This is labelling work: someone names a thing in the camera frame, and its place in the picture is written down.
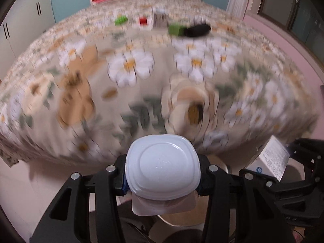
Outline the black cylinder roll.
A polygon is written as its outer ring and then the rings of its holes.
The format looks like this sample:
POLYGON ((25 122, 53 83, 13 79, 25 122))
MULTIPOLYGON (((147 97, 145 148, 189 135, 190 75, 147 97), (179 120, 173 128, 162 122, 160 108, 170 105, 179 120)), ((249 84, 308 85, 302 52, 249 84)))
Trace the black cylinder roll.
POLYGON ((209 24, 197 24, 194 26, 191 26, 190 28, 185 28, 183 30, 184 37, 203 37, 210 33, 211 26, 209 24))

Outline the white yogurt cup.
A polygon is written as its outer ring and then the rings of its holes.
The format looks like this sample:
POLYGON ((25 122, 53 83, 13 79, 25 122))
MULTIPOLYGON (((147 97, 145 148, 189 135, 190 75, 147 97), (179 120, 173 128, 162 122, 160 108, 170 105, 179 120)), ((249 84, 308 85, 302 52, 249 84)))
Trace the white yogurt cup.
POLYGON ((132 210, 160 216, 193 210, 201 178, 193 145, 179 135, 148 135, 134 141, 125 162, 132 210))

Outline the green cube block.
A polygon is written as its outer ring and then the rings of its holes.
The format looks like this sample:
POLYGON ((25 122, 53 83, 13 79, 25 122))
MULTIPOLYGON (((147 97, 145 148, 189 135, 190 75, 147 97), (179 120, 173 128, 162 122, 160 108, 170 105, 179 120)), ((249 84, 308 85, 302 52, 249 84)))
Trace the green cube block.
POLYGON ((186 26, 180 24, 170 24, 168 26, 168 33, 171 36, 184 36, 184 32, 186 30, 186 26))

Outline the red toy block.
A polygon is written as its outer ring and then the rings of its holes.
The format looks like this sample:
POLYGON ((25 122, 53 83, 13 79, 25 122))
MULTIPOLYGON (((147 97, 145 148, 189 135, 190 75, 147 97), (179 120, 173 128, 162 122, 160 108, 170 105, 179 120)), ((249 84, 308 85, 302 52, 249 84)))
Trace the red toy block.
POLYGON ((148 25, 147 18, 146 18, 146 17, 141 17, 141 18, 139 18, 139 23, 140 23, 141 26, 146 26, 146 25, 148 25))

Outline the white milk carton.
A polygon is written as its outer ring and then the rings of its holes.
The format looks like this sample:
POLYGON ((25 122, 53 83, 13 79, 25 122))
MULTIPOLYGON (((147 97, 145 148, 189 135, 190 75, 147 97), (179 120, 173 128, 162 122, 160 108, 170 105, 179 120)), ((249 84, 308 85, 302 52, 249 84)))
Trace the white milk carton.
POLYGON ((258 150, 245 169, 281 181, 290 154, 282 142, 272 135, 258 150))

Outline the floral bed cover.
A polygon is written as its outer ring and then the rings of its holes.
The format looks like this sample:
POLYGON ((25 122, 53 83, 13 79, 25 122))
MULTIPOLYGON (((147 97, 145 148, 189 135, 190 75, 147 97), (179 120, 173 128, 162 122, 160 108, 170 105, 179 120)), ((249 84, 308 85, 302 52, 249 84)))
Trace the floral bed cover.
POLYGON ((201 1, 117 0, 55 24, 12 65, 1 83, 1 159, 112 163, 136 139, 165 133, 209 154, 300 137, 317 118, 298 67, 258 30, 201 1), (154 9, 167 28, 153 27, 154 9), (128 22, 115 26, 121 15, 128 22), (171 36, 170 24, 211 31, 171 36))

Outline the white wardrobe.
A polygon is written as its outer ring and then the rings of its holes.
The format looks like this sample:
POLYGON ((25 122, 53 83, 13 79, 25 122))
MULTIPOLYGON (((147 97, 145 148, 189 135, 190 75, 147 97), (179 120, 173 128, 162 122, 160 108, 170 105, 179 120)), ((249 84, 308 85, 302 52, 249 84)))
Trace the white wardrobe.
POLYGON ((1 80, 28 46, 55 24, 51 0, 16 0, 1 23, 1 80))

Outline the dark framed window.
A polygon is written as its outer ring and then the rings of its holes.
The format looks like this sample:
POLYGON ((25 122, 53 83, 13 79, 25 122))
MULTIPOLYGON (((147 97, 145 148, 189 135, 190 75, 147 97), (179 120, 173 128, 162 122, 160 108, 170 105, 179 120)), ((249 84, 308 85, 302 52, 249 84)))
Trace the dark framed window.
POLYGON ((258 14, 310 49, 323 46, 323 18, 310 0, 261 0, 258 14))

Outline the green toy brick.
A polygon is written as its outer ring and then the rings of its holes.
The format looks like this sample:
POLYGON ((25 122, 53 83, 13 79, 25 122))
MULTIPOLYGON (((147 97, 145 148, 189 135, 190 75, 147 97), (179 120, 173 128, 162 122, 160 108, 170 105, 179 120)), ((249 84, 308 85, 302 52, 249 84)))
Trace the green toy brick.
POLYGON ((120 25, 125 24, 126 22, 128 22, 128 18, 127 18, 127 16, 125 16, 125 15, 121 15, 121 16, 118 16, 118 17, 115 19, 114 24, 115 24, 115 26, 120 26, 120 25))

